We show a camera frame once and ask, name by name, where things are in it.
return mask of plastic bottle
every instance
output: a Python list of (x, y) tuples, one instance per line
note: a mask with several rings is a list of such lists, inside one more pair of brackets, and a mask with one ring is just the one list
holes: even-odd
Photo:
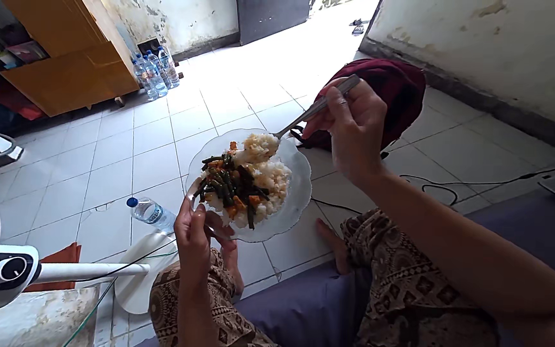
[(160, 59), (160, 63), (162, 63), (162, 67), (166, 73), (166, 77), (170, 82), (170, 88), (178, 86), (179, 75), (177, 75), (177, 71), (174, 69), (173, 57), (171, 57), (171, 55), (162, 46), (158, 47), (158, 59)]
[(168, 89), (164, 84), (164, 80), (160, 77), (160, 73), (158, 72), (158, 68), (155, 64), (148, 59), (147, 56), (143, 56), (145, 61), (145, 69), (147, 70), (147, 74), (149, 75), (149, 79), (151, 80), (151, 85), (155, 88), (158, 92), (158, 96), (161, 98), (168, 94)]
[(149, 74), (147, 73), (147, 70), (142, 65), (138, 64), (136, 59), (132, 60), (132, 64), (134, 65), (134, 74), (143, 85), (143, 88), (147, 92), (149, 100), (153, 101), (157, 99), (158, 92), (151, 85), (151, 79), (149, 79)]
[(132, 208), (132, 217), (160, 229), (167, 235), (174, 233), (175, 215), (149, 198), (130, 198), (126, 205)]
[(162, 63), (160, 62), (160, 59), (158, 59), (158, 57), (151, 53), (151, 50), (148, 49), (147, 50), (147, 58), (149, 58), (149, 60), (155, 64), (155, 66), (158, 68), (158, 72), (160, 73), (160, 77), (162, 77), (162, 80), (164, 81), (164, 85), (166, 85), (167, 89), (170, 89), (170, 81), (168, 79), (168, 77), (166, 76), (166, 71), (164, 71), (164, 67), (162, 66)]

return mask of bottle cap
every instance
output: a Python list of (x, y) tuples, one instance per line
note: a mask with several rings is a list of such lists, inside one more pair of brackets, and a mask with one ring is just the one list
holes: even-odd
[(130, 208), (135, 208), (136, 205), (138, 205), (138, 199), (130, 198), (125, 202), (125, 204), (128, 205), (128, 207)]

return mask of metal spoon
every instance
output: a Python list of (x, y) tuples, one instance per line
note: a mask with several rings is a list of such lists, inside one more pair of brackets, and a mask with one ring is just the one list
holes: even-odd
[[(335, 86), (342, 94), (346, 94), (349, 90), (351, 90), (354, 86), (359, 84), (359, 76), (357, 75), (350, 75), (347, 79), (345, 79), (342, 83)], [(327, 99), (323, 96), (322, 98), (318, 99), (318, 101), (314, 102), (310, 108), (305, 111), (301, 116), (299, 116), (296, 120), (290, 123), (286, 128), (282, 129), (282, 131), (277, 133), (271, 133), (278, 139), (281, 139), (284, 134), (286, 134), (290, 129), (294, 128), (295, 125), (303, 122), (304, 120), (310, 118), (311, 116), (318, 113), (323, 108), (327, 107)]]

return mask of patterned fabric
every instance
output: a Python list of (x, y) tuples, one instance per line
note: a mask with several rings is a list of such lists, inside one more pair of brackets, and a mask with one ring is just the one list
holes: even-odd
[[(218, 346), (270, 347), (277, 346), (260, 330), (256, 329), (233, 307), (235, 282), (224, 267), (222, 256), (211, 249), (211, 268), (208, 284), (211, 298), (211, 315), (218, 328)], [(179, 262), (170, 265), (154, 281), (149, 297), (149, 313), (160, 347), (177, 346)]]
[(341, 228), (351, 264), (373, 274), (355, 346), (498, 345), (494, 319), (455, 290), (382, 211)]
[[(412, 241), (380, 210), (350, 218), (341, 225), (349, 260), (370, 267), (369, 304), (355, 346), (498, 345), (496, 322), (461, 295)], [(209, 294), (219, 346), (277, 346), (231, 304), (235, 284), (220, 253), (211, 250)], [(150, 314), (160, 347), (177, 346), (179, 264), (154, 282)]]

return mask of maroon backpack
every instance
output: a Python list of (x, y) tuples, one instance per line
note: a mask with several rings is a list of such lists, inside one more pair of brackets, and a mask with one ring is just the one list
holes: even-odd
[[(359, 59), (342, 67), (329, 81), (336, 78), (358, 75), (387, 103), (382, 148), (400, 138), (414, 122), (423, 108), (423, 93), (426, 77), (423, 71), (410, 64), (389, 59)], [(300, 139), (299, 134), (290, 131), (302, 145), (299, 147), (319, 147), (331, 152), (331, 135), (318, 130), (308, 139)]]

